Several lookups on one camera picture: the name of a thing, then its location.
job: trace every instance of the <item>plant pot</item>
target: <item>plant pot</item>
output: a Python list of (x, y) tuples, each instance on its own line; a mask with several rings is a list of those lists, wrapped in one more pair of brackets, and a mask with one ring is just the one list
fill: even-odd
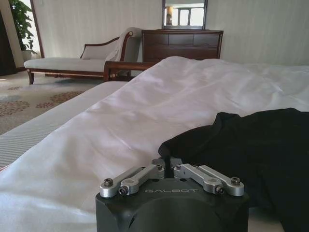
[(24, 62), (27, 60), (31, 59), (31, 51), (30, 50), (25, 50), (25, 51), (21, 51), (23, 54), (23, 58), (24, 58)]

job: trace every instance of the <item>white duvet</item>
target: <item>white duvet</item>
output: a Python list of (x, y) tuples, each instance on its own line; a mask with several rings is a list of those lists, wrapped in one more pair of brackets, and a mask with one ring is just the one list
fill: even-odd
[(218, 112), (287, 107), (309, 110), (308, 66), (163, 60), (0, 172), (0, 231), (95, 232), (104, 178), (148, 165), (162, 142)]

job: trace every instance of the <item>chaise lounge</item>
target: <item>chaise lounge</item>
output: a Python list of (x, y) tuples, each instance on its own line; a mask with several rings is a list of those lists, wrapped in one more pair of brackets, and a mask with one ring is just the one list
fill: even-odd
[(85, 44), (80, 58), (42, 58), (24, 63), (33, 85), (35, 73), (77, 75), (107, 78), (106, 61), (136, 62), (139, 54), (141, 29), (128, 28), (120, 37), (106, 43)]

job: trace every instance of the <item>potted plant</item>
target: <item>potted plant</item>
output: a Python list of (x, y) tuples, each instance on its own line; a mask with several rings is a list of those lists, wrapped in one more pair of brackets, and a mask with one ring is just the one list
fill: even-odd
[(27, 12), (31, 9), (20, 0), (9, 0), (11, 11), (16, 27), (16, 32), (19, 40), (19, 45), (23, 53), (24, 61), (31, 59), (31, 53), (37, 54), (33, 48), (33, 34), (29, 31), (32, 21)]

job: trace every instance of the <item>carpet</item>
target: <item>carpet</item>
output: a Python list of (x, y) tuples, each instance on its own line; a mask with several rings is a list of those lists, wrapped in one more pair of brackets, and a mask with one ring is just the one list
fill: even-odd
[(29, 85), (27, 72), (0, 76), (0, 134), (101, 84), (102, 80), (45, 77), (35, 74)]

